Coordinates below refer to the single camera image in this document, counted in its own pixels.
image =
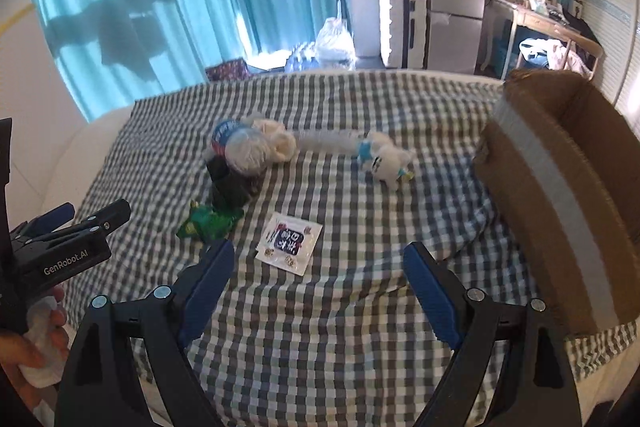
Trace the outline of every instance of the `human hand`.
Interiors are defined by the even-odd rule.
[[[69,337],[62,328],[66,323],[66,312],[60,304],[65,296],[62,287],[53,288],[53,296],[58,302],[58,308],[51,311],[49,320],[53,330],[49,334],[52,344],[60,350],[61,356],[66,360],[69,354]],[[30,341],[13,331],[0,330],[0,365],[22,401],[33,410],[42,400],[40,390],[25,380],[18,368],[19,364],[41,369],[46,365],[46,361]]]

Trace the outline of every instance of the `green plastic package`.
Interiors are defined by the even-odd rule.
[[[244,216],[244,210],[216,210],[207,204],[191,201],[189,217],[175,233],[180,239],[191,237],[203,243],[224,239]]]

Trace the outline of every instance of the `black and white checkered fabric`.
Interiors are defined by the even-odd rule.
[[[289,129],[388,133],[414,149],[415,179],[389,190],[356,158],[305,153],[268,170],[230,240],[238,270],[204,336],[188,350],[228,425],[412,425],[449,362],[402,273],[401,251],[422,241],[466,287],[524,304],[534,280],[510,230],[472,172],[474,147],[501,95],[483,82],[362,72],[263,76],[206,84],[136,104],[79,216],[116,198],[132,207],[110,236],[110,261],[69,282],[78,327],[98,293],[142,298],[172,283],[201,245],[175,230],[191,200],[206,201],[202,161],[214,124],[259,111]],[[273,212],[321,223],[304,277],[255,259]],[[635,325],[567,344],[584,378],[636,338]],[[497,346],[470,421],[486,413]],[[151,379],[140,342],[141,375]]]

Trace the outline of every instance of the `wooden desk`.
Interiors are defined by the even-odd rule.
[[[549,37],[555,38],[559,41],[567,42],[566,53],[564,54],[564,58],[562,59],[561,69],[564,69],[567,58],[569,57],[569,50],[573,43],[580,46],[584,49],[588,54],[593,55],[596,58],[595,65],[593,67],[593,72],[591,73],[591,78],[595,74],[596,68],[598,67],[598,62],[604,55],[604,51],[602,47],[591,39],[587,39],[583,37],[580,32],[574,30],[569,26],[565,26],[556,20],[553,20],[549,17],[545,17],[544,15],[540,15],[532,10],[529,10],[523,6],[519,6],[517,4],[503,1],[503,0],[491,0],[491,6],[495,9],[500,10],[501,12],[507,12],[511,15],[511,35],[509,37],[509,46],[507,48],[507,57],[504,61],[504,68],[502,69],[501,80],[507,77],[507,72],[509,70],[509,59],[511,57],[511,53],[513,52],[513,44],[516,37],[516,29],[518,26],[523,26],[525,28],[529,28],[531,30],[535,30],[542,34],[545,34]],[[484,63],[481,66],[481,70],[489,65],[491,61],[491,54],[494,47],[494,32],[493,32],[493,23],[490,25],[491,31],[489,34],[489,39],[486,46],[486,57],[484,58]],[[518,66],[522,63],[522,54],[518,58]]]

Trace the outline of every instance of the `brown cardboard box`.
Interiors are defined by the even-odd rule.
[[[566,333],[640,315],[640,142],[598,89],[515,71],[475,166]]]

